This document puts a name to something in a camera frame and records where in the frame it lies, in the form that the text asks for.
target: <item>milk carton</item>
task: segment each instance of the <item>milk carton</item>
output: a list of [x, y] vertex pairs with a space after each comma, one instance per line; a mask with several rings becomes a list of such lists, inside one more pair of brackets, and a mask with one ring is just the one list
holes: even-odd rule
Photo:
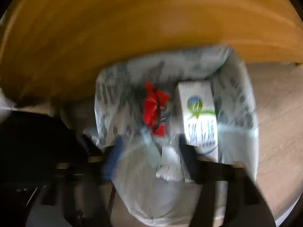
[[217, 120], [210, 82], [180, 82], [177, 92], [187, 144], [218, 162]]

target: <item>candy wrapper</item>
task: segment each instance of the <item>candy wrapper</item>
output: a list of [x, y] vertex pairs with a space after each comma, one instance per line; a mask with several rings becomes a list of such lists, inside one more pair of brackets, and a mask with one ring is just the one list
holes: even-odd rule
[[154, 90], [150, 82], [145, 83], [146, 98], [143, 102], [143, 121], [154, 135], [166, 134], [166, 105], [169, 96], [161, 90]]

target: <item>trash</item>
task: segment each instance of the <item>trash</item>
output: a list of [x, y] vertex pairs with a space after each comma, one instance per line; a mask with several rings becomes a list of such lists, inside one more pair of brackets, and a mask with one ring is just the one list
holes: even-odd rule
[[210, 82], [180, 82], [177, 93], [186, 142], [195, 146], [199, 154], [218, 162], [217, 121]]
[[161, 168], [156, 172], [156, 177], [175, 182], [184, 178], [180, 154], [173, 146], [162, 147]]
[[143, 102], [143, 121], [152, 134], [165, 136], [166, 134], [166, 105], [169, 96], [161, 90], [154, 90], [150, 82], [145, 83], [147, 96]]
[[[124, 143], [112, 181], [127, 210], [145, 225], [188, 225], [201, 187], [182, 180], [167, 182], [155, 177], [159, 170], [160, 153], [154, 146], [156, 139], [151, 139], [150, 134], [145, 136], [140, 133], [143, 125], [142, 105], [136, 106], [138, 102], [134, 101], [133, 90], [143, 89], [148, 81], [156, 89], [167, 93], [173, 101], [178, 82], [205, 78], [210, 81], [214, 94], [218, 161], [229, 164], [241, 161], [249, 175], [255, 178], [258, 167], [258, 123], [254, 94], [245, 63], [232, 49], [214, 46], [160, 52], [111, 65], [102, 70], [97, 78], [95, 114], [99, 145], [104, 147], [112, 143], [115, 126], [117, 134], [131, 130], [132, 135]], [[169, 142], [168, 146], [172, 146], [178, 154], [175, 136], [183, 125], [182, 120], [174, 116], [174, 108], [172, 113], [173, 116], [169, 114], [167, 119], [167, 135], [157, 136], [157, 139], [162, 144], [161, 148]], [[119, 125], [122, 119], [126, 126]], [[216, 219], [224, 217], [226, 184], [218, 183], [218, 189]]]

